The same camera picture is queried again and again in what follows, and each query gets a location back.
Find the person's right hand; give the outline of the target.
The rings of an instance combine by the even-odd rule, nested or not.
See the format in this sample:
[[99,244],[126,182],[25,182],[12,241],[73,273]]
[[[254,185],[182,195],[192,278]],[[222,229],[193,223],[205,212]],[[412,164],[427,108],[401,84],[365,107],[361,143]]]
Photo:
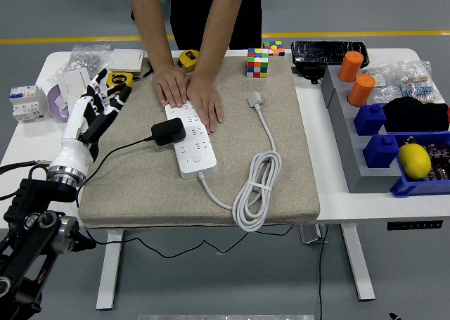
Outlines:
[[154,67],[153,88],[162,107],[180,108],[187,101],[188,75],[174,64]]

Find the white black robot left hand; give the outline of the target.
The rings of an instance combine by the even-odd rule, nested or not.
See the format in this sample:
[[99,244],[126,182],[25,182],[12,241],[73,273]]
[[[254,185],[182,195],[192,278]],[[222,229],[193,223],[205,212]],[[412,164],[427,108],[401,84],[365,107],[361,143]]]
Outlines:
[[101,91],[102,69],[75,102],[61,139],[61,151],[49,165],[49,176],[71,174],[83,181],[98,157],[98,141],[127,101],[131,87],[125,83]]

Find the person's left hand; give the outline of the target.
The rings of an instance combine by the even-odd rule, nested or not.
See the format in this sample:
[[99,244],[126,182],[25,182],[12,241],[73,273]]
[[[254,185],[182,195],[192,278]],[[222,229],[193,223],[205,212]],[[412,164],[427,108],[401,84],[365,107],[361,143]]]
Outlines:
[[224,116],[214,82],[194,75],[187,86],[187,98],[193,104],[207,133],[215,132],[216,123],[222,123]]

